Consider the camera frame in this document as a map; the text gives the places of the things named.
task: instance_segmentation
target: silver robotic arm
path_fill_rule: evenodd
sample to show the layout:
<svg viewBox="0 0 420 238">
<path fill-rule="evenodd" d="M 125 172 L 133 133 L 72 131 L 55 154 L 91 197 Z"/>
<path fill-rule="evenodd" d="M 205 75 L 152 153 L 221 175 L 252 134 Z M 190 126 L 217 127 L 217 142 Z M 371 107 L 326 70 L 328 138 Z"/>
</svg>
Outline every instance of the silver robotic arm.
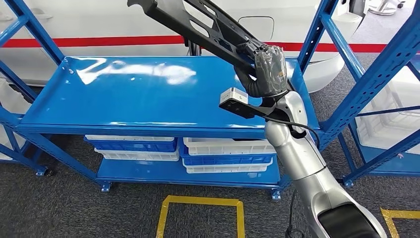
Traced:
<svg viewBox="0 0 420 238">
<path fill-rule="evenodd" d="M 290 120 L 307 124 L 301 97 L 289 92 L 276 107 L 288 108 Z M 313 237 L 384 238 L 379 221 L 357 203 L 332 176 L 310 134 L 293 136 L 288 125 L 268 120 L 265 136 L 275 148 L 302 199 Z"/>
</svg>

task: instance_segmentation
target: stacked bins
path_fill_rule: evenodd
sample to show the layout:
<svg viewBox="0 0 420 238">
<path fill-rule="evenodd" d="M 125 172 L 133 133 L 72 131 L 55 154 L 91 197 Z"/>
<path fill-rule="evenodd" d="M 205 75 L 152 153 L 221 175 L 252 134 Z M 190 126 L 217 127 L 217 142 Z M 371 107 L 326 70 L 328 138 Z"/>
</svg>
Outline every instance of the stacked bins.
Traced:
<svg viewBox="0 0 420 238">
<path fill-rule="evenodd" d="M 420 105 L 420 82 L 403 67 L 366 105 L 362 113 Z M 363 146 L 389 149 L 418 130 L 420 110 L 395 112 L 356 118 L 357 133 Z M 420 145 L 407 151 L 420 154 Z"/>
<path fill-rule="evenodd" d="M 174 137 L 86 135 L 85 141 L 107 160 L 178 161 Z"/>
<path fill-rule="evenodd" d="M 23 98 L 22 94 L 13 90 L 3 78 L 0 78 L 0 103 L 3 108 L 11 113 L 16 114 L 25 114 L 26 111 L 31 107 L 31 104 Z M 19 148 L 22 149 L 26 140 L 16 133 L 13 134 L 16 138 L 16 142 L 19 145 Z M 0 125 L 0 144 L 13 150 L 3 125 Z M 1 160 L 12 160 L 12 158 L 0 153 L 0 161 Z"/>
<path fill-rule="evenodd" d="M 178 143 L 189 174 L 263 172 L 277 158 L 267 140 L 185 137 Z"/>
</svg>

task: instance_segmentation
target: shelf tier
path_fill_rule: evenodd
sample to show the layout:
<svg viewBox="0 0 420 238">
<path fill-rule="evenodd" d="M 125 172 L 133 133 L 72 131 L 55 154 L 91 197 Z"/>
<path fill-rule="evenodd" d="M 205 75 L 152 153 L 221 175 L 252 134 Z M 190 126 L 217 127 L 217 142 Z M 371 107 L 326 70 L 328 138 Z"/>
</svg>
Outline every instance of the shelf tier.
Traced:
<svg viewBox="0 0 420 238">
<path fill-rule="evenodd" d="M 182 159 L 176 162 L 102 159 L 97 180 L 254 188 L 278 188 L 280 173 L 276 158 L 265 172 L 188 174 Z"/>
<path fill-rule="evenodd" d="M 296 59 L 288 77 L 319 128 Z M 58 134 L 264 138 L 264 119 L 218 107 L 230 87 L 244 90 L 217 57 L 66 57 L 18 129 Z M 260 98 L 249 98 L 259 105 Z"/>
<path fill-rule="evenodd" d="M 369 162 L 376 156 L 383 153 L 384 149 L 363 146 L 360 144 L 357 135 L 356 121 L 353 120 L 349 124 L 349 129 L 359 150 L 364 163 Z M 375 170 L 371 171 L 371 175 L 393 175 L 393 176 L 420 176 L 420 155 L 412 153 L 403 153 L 403 158 L 394 158 Z"/>
</svg>

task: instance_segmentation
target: yellow floor marking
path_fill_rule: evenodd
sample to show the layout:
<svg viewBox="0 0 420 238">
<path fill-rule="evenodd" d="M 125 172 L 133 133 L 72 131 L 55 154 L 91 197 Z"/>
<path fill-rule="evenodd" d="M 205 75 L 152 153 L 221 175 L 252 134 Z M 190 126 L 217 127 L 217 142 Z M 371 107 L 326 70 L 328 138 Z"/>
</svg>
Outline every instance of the yellow floor marking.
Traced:
<svg viewBox="0 0 420 238">
<path fill-rule="evenodd" d="M 236 219 L 238 237 L 245 237 L 244 224 L 244 204 L 238 199 L 228 198 L 212 198 L 212 197 L 187 197 L 187 196 L 172 196 L 169 195 L 162 203 L 160 210 L 159 224 L 157 226 L 156 237 L 163 238 L 163 231 L 165 230 L 166 216 L 168 215 L 169 203 L 189 203 L 189 204 L 203 204 L 203 205 L 217 205 L 217 206 L 236 206 Z"/>
<path fill-rule="evenodd" d="M 381 212 L 385 222 L 388 226 L 392 238 L 399 238 L 397 228 L 395 227 L 392 218 L 403 219 L 420 219 L 420 211 L 398 211 L 398 210 L 385 210 L 381 208 Z"/>
</svg>

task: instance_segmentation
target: blue plastic bin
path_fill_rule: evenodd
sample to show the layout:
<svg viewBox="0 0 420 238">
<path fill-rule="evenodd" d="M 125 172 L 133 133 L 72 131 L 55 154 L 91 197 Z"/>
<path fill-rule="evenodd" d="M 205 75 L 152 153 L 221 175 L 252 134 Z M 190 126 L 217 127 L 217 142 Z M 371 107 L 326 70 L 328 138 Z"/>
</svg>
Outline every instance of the blue plastic bin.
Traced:
<svg viewBox="0 0 420 238">
<path fill-rule="evenodd" d="M 155 151 L 175 152 L 178 138 L 173 141 L 130 141 L 130 140 L 89 140 L 98 150 L 127 150 L 127 151 Z"/>
<path fill-rule="evenodd" d="M 178 139 L 179 155 L 184 159 L 185 166 L 203 165 L 240 165 L 240 164 L 270 164 L 276 154 L 240 154 L 240 155 L 189 155 L 188 147 L 182 138 Z"/>
</svg>

